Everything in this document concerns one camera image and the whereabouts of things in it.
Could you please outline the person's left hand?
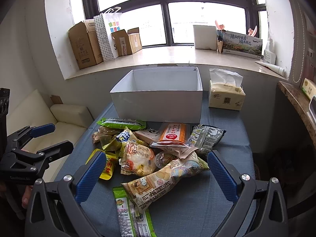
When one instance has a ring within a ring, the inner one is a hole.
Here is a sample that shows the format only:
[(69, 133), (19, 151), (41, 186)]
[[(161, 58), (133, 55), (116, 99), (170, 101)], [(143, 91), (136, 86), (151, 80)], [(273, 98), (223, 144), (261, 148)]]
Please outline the person's left hand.
[(29, 199), (31, 197), (32, 189), (33, 189), (33, 186), (26, 186), (26, 188), (25, 188), (25, 192), (23, 194), (22, 203), (21, 203), (21, 205), (24, 209), (26, 209), (28, 207), (28, 203), (29, 203)]

